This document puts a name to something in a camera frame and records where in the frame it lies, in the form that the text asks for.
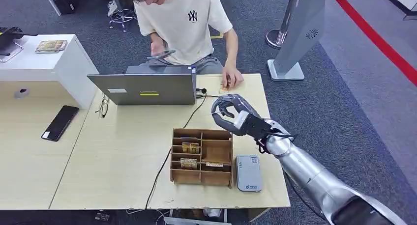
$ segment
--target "white cabinet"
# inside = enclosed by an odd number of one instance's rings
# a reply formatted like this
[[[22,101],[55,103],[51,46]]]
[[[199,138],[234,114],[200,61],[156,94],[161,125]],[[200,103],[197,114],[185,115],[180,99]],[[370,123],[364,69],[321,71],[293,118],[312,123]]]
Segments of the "white cabinet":
[[[36,54],[44,40],[66,40],[65,50],[53,54]],[[88,109],[96,86],[87,74],[98,74],[77,36],[38,35],[16,39],[23,51],[6,63],[0,63],[0,82],[59,82],[82,109]]]

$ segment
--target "eyeglasses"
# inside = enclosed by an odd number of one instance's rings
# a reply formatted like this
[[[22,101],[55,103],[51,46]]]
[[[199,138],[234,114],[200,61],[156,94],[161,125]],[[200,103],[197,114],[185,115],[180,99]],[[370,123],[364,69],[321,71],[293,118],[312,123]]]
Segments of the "eyeglasses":
[[[103,93],[103,99],[101,100],[100,107],[95,113],[98,113],[100,118],[106,117],[107,110],[109,110],[110,99]]]

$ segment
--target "ny logo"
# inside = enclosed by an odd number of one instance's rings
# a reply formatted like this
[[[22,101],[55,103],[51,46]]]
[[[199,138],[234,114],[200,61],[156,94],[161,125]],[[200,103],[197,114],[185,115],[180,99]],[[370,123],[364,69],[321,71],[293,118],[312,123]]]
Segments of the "ny logo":
[[[193,20],[193,23],[195,23],[197,21],[197,12],[195,10],[190,11],[190,13],[188,13],[188,17],[189,21]]]

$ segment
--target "laptop lid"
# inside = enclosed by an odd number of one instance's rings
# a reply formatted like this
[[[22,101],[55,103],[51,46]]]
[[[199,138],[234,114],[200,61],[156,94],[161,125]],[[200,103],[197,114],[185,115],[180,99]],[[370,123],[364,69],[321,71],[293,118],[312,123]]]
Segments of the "laptop lid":
[[[195,104],[195,72],[87,75],[116,105]]]

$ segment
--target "man's left hand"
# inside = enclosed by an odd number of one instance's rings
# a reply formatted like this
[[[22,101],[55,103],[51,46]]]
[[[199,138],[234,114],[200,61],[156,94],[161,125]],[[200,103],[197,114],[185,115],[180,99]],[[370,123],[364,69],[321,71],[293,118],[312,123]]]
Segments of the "man's left hand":
[[[236,62],[226,61],[223,68],[224,87],[233,88],[243,82],[243,76],[238,69],[236,69]]]

